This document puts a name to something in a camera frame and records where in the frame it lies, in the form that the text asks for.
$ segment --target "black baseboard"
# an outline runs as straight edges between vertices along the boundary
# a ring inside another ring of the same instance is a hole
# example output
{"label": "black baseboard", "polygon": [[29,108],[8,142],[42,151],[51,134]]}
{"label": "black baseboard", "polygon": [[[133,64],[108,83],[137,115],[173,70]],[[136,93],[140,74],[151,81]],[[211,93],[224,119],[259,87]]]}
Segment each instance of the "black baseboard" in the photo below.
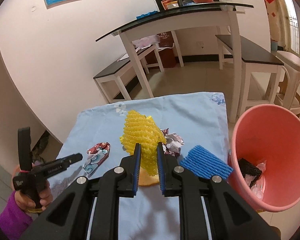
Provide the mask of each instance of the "black baseboard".
{"label": "black baseboard", "polygon": [[[224,54],[225,58],[233,58],[231,54]],[[205,54],[205,55],[187,55],[182,56],[183,62],[201,62],[201,61],[219,61],[218,54]]]}
{"label": "black baseboard", "polygon": [[[225,54],[225,58],[233,58],[231,54]],[[201,61],[219,61],[219,55],[218,54],[205,54],[205,55],[188,55],[188,56],[182,56],[183,62],[201,62]],[[131,81],[125,86],[128,93],[132,91],[138,85],[139,80],[138,77],[135,76]],[[114,99],[122,99],[124,100],[124,97],[122,93],[120,92],[117,94]]]}

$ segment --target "purple sleeve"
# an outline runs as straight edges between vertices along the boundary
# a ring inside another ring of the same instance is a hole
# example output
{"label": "purple sleeve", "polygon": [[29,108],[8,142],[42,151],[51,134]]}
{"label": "purple sleeve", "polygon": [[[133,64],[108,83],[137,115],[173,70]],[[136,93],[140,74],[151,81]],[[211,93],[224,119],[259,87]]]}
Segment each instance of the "purple sleeve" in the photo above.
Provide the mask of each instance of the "purple sleeve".
{"label": "purple sleeve", "polygon": [[10,240],[18,240],[32,223],[32,218],[23,212],[11,194],[7,206],[0,215],[0,228]]}

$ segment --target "white bench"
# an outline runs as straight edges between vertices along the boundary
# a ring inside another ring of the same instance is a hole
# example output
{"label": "white bench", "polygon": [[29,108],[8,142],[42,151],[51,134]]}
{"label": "white bench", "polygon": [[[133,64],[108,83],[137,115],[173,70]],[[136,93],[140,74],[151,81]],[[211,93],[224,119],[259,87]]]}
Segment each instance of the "white bench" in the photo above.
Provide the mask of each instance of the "white bench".
{"label": "white bench", "polygon": [[[150,64],[147,65],[146,59],[144,58],[146,55],[148,55],[151,51],[154,51],[154,54],[157,58],[158,64]],[[142,66],[144,67],[146,73],[149,73],[148,67],[154,67],[154,66],[159,66],[160,71],[164,72],[163,65],[160,59],[160,55],[158,52],[158,47],[157,45],[151,45],[149,48],[141,49],[137,52],[138,58],[141,61]],[[123,97],[125,100],[131,100],[131,97],[126,90],[122,80],[121,76],[126,73],[132,66],[132,63],[130,62],[129,58],[120,60],[120,61],[115,61],[108,67],[106,67],[104,70],[102,70],[100,73],[98,73],[93,79],[97,82],[99,85],[101,91],[105,95],[105,97],[108,99],[109,103],[114,103],[118,101],[122,101],[122,99],[113,99],[105,90],[103,87],[102,83],[108,82],[111,80],[114,80],[115,83],[117,84],[120,92],[122,93]]]}
{"label": "white bench", "polygon": [[284,62],[284,79],[279,83],[280,91],[275,104],[283,106],[300,117],[300,58],[287,51],[277,51],[277,57]]}
{"label": "white bench", "polygon": [[[232,41],[231,35],[216,35],[219,49],[219,68],[222,69],[224,59],[223,47],[225,47],[231,54]],[[253,41],[240,36],[241,38],[241,58],[242,58],[242,75],[241,75],[241,101],[238,107],[238,115],[241,116],[246,107],[256,106],[260,104],[273,104],[277,92],[281,67],[283,62],[272,55],[269,51],[265,50]],[[267,91],[269,97],[265,100],[248,100],[248,92],[250,87],[251,72],[266,72],[271,73]]]}

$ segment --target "yellow foam fruit net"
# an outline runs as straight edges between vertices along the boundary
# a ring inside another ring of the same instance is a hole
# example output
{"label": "yellow foam fruit net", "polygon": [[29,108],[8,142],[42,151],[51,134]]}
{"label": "yellow foam fruit net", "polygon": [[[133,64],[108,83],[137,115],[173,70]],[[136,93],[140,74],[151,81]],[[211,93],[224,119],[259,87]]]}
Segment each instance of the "yellow foam fruit net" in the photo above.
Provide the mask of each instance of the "yellow foam fruit net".
{"label": "yellow foam fruit net", "polygon": [[141,167],[150,176],[158,174],[157,145],[167,143],[162,131],[151,116],[146,117],[135,110],[128,111],[120,141],[126,151],[133,155],[136,143],[141,144]]}

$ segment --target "tile floor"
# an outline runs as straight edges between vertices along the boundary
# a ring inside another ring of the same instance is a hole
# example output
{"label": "tile floor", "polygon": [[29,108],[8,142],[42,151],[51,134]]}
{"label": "tile floor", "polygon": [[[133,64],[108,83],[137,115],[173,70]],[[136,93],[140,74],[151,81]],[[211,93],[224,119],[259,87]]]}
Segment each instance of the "tile floor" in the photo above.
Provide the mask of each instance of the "tile floor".
{"label": "tile floor", "polygon": [[[253,73],[250,80],[248,98],[261,100],[269,81],[268,73]],[[218,62],[185,63],[183,68],[165,69],[163,73],[150,69],[147,75],[150,87],[155,97],[170,94],[185,94],[199,91],[223,92],[229,113],[232,100],[233,69],[231,64],[225,64],[219,70]],[[146,98],[140,84],[130,93],[132,99]],[[229,123],[229,139],[231,139],[234,124]],[[289,210],[279,213],[263,212],[260,216],[270,225],[278,227],[282,240],[289,240],[300,225],[300,202]]]}

